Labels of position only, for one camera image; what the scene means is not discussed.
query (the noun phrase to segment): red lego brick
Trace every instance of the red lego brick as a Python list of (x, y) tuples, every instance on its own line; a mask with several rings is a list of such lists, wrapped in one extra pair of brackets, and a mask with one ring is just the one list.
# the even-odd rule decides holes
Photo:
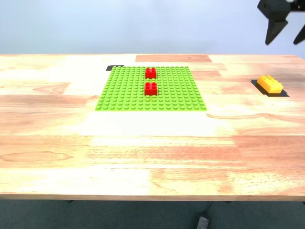
[(145, 69), (145, 79), (156, 79), (157, 71), (155, 68), (146, 68)]
[(158, 95), (157, 83), (145, 83), (144, 95)]

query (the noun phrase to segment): cable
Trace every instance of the cable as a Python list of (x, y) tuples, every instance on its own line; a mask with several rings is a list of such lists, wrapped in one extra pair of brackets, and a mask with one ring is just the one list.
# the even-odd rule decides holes
[(205, 213), (208, 212), (208, 210), (210, 209), (212, 203), (214, 203), (214, 201), (210, 201), (210, 202), (208, 203), (208, 206), (206, 207), (206, 209), (205, 209), (205, 211), (204, 211)]

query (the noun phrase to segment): lego brick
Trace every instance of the lego brick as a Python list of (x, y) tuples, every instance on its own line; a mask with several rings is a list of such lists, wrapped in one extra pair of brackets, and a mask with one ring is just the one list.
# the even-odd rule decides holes
[(280, 94), (283, 89), (282, 84), (269, 75), (262, 75), (258, 78), (257, 83), (271, 94)]
[(289, 97), (287, 92), (283, 89), (280, 94), (271, 94), (268, 93), (264, 88), (262, 88), (261, 85), (257, 83), (257, 80), (251, 80), (251, 83), (256, 87), (262, 94), (268, 96), (268, 97)]
[[(113, 67), (96, 111), (206, 111), (188, 67), (155, 67), (157, 79), (145, 79), (144, 66)], [(158, 95), (145, 96), (145, 83)]]
[(144, 95), (158, 95), (158, 87), (155, 82), (145, 83)]
[(145, 69), (145, 78), (146, 79), (156, 79), (157, 72), (155, 68), (146, 68)]
[(111, 71), (113, 67), (123, 67), (124, 65), (108, 65), (106, 71)]

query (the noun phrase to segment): gray carpet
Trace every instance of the gray carpet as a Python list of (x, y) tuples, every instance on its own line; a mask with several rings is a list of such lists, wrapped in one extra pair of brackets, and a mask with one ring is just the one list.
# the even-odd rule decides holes
[[(194, 229), (208, 202), (0, 200), (0, 229)], [(211, 229), (304, 229), (302, 202), (214, 202)]]

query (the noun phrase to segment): table top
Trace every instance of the table top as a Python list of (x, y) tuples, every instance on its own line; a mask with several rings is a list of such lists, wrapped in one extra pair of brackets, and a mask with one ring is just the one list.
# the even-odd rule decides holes
[[(188, 66), (207, 111), (96, 112), (108, 65)], [(0, 198), (305, 201), (294, 55), (0, 55), (0, 130)]]

